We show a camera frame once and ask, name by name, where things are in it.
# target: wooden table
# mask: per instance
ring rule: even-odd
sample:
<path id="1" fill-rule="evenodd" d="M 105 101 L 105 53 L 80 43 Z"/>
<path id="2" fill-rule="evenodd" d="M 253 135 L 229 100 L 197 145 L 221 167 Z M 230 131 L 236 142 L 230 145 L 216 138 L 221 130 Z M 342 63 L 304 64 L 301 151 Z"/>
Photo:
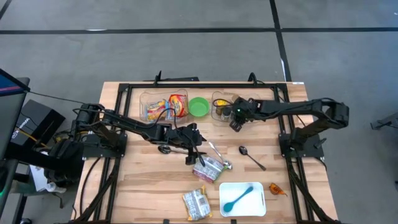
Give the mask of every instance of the wooden table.
<path id="1" fill-rule="evenodd" d="M 99 103 L 106 108 L 113 109 L 118 85 L 118 82 L 104 83 Z M 303 83 L 287 83 L 287 86 L 291 101 L 307 100 Z M 175 90 L 178 89 L 134 89 L 131 96 L 129 117 L 139 120 L 139 96 L 144 91 L 164 93 Z M 220 89 L 187 88 L 186 90 L 190 99 L 202 96 L 211 101 L 212 93 Z M 248 92 L 247 89 L 242 88 L 225 89 L 225 91 L 237 94 Z M 274 99 L 273 92 L 268 89 L 250 89 L 250 91 L 257 93 L 261 99 Z M 120 111 L 124 109 L 125 98 L 124 96 Z M 307 124 L 313 121 L 311 116 L 300 117 Z M 296 126 L 302 127 L 297 117 L 294 117 L 294 120 Z M 136 134 L 127 133 L 128 144 L 126 155 L 121 160 L 112 223 L 162 223 L 163 219 L 169 219 L 171 223 L 186 223 L 188 215 L 182 194 L 198 189 L 202 185 L 206 186 L 213 212 L 212 218 L 207 218 L 202 222 L 230 223 L 231 217 L 224 218 L 220 213 L 218 187 L 223 182 L 260 182 L 264 186 L 266 215 L 263 217 L 236 217 L 238 223 L 295 223 L 285 159 L 280 155 L 278 142 L 280 129 L 277 119 L 270 119 L 265 123 L 245 124 L 239 133 L 234 132 L 228 126 L 228 123 L 215 121 L 210 115 L 204 118 L 189 118 L 188 122 L 198 124 L 198 129 L 203 137 L 213 141 L 225 159 L 233 163 L 233 170 L 223 172 L 215 184 L 206 183 L 192 174 L 192 166 L 185 165 L 185 155 L 161 154 L 157 150 L 157 146 L 149 144 Z M 250 158 L 240 155 L 238 151 L 240 145 L 246 146 L 250 155 L 265 165 L 267 170 L 263 172 Z M 199 150 L 217 158 L 217 155 L 206 142 L 199 147 Z M 83 168 L 75 201 L 75 208 L 78 211 L 81 187 L 94 160 L 87 160 Z M 98 192 L 103 161 L 104 159 L 101 159 L 97 163 L 88 178 L 83 197 L 83 209 L 90 204 Z M 304 158 L 303 163 L 310 193 L 326 214 L 337 219 L 324 166 L 313 158 Z M 272 195 L 269 191 L 271 182 L 280 186 L 288 197 Z M 300 193 L 299 199 L 303 219 L 306 219 L 305 204 Z M 108 194 L 104 198 L 101 218 L 105 216 L 107 202 Z"/>

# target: computer screen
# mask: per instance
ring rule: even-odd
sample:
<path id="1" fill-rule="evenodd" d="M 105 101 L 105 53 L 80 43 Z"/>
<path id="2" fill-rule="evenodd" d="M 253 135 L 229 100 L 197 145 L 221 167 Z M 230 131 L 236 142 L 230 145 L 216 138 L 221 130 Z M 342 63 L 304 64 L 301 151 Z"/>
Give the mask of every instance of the computer screen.
<path id="1" fill-rule="evenodd" d="M 30 88 L 0 68 L 0 96 L 8 96 L 29 91 Z"/>

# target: blue spoon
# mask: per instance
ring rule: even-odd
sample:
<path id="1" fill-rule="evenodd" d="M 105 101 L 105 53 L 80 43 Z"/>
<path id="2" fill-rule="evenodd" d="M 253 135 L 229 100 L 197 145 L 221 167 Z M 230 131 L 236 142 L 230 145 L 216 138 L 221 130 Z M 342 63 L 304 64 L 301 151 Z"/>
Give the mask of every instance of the blue spoon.
<path id="1" fill-rule="evenodd" d="M 233 202 L 228 202 L 224 205 L 224 211 L 225 212 L 230 212 L 232 208 L 234 207 L 235 203 L 243 198 L 243 196 L 247 195 L 248 193 L 253 191 L 253 187 L 249 187 L 240 197 L 238 197 L 235 201 Z"/>

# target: white tray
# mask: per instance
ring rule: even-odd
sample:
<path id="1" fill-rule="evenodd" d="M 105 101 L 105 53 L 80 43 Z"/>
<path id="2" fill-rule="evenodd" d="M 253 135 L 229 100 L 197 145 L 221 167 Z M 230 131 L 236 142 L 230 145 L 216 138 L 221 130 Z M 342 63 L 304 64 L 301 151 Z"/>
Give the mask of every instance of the white tray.
<path id="1" fill-rule="evenodd" d="M 224 205 L 233 202 L 250 186 L 253 191 L 237 201 L 230 212 L 224 212 Z M 224 217 L 264 216 L 267 212 L 264 188 L 260 182 L 222 183 L 220 185 L 220 212 Z"/>

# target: green bowl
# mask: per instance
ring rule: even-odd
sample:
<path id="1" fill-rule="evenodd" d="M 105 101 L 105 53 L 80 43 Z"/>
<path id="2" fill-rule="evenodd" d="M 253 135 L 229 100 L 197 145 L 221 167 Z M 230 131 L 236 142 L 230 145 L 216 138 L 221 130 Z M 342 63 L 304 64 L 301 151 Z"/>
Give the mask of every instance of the green bowl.
<path id="1" fill-rule="evenodd" d="M 209 112 L 209 102 L 203 97 L 195 97 L 189 101 L 189 113 L 195 117 L 202 117 Z"/>

